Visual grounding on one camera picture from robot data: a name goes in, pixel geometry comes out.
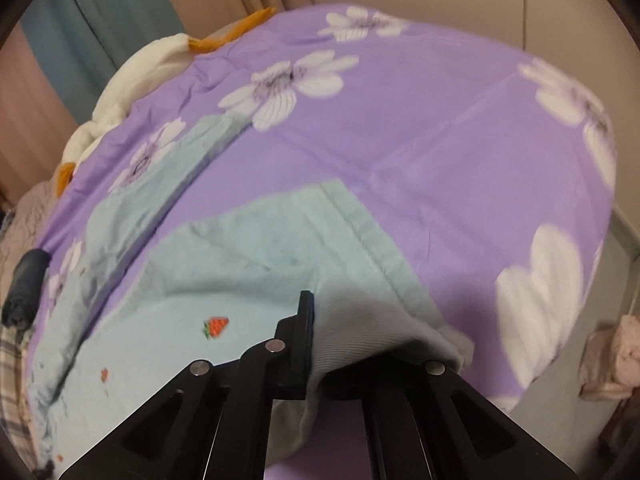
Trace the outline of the light blue strawberry denim pants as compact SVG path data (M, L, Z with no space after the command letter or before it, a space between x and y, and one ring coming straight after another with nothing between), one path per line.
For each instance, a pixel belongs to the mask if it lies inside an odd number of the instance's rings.
M270 336L301 292L316 300L303 401L274 406L274 464L297 452L332 370L416 342L455 370L473 346L449 327L410 264L337 179L271 193L157 229L194 183L246 139L242 120L165 127L169 150L102 195L52 248L26 372L36 459L77 460L191 361L224 364Z

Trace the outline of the pink crumpled cloth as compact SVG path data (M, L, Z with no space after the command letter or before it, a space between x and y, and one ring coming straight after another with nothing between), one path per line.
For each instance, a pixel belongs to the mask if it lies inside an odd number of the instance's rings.
M619 401L639 388L639 317L625 314L616 325L587 339L579 365L580 393L586 401Z

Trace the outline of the purple floral bed sheet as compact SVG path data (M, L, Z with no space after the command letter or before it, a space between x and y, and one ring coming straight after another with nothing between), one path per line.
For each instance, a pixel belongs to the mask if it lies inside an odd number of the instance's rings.
M51 255L100 197L169 150L165 127L247 137L158 236L271 193L340 180L472 342L464 378L509 411L584 306L615 186L602 102L540 58L361 6L280 13L137 100L81 164L40 237Z

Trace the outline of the dark folded jeans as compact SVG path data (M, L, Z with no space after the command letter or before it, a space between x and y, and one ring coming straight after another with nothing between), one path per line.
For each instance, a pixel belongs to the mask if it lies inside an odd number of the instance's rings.
M25 252L17 263L2 306L1 323L4 327L24 332L32 326L50 261L48 252L34 248Z

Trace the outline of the grey plaid pillow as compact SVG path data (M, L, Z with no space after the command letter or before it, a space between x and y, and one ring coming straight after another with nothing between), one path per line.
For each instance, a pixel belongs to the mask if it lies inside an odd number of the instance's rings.
M37 459L29 431L29 414L23 394L22 348L13 328L1 327L1 427L26 467L33 471Z

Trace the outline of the pinkish grey blanket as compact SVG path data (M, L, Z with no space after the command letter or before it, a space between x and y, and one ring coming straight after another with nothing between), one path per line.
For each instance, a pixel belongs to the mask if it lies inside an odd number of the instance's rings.
M17 263L32 249L58 199L53 181L36 184L17 203L14 218L1 237L1 302L6 300Z

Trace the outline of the white goose plush toy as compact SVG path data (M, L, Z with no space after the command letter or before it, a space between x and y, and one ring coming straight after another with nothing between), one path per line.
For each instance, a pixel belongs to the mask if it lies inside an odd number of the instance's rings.
M230 44L276 14L275 8L256 11L203 39L180 32L154 40L131 55L106 84L88 122L80 125L67 141L53 178L54 196L63 194L74 172L98 147L102 136L128 117L134 102L182 74L197 55Z

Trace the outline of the teal curtain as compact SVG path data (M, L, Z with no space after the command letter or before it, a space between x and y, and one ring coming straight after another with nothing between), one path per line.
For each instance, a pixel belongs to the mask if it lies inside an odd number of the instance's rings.
M184 31L169 0L34 0L21 26L56 95L80 124L131 55Z

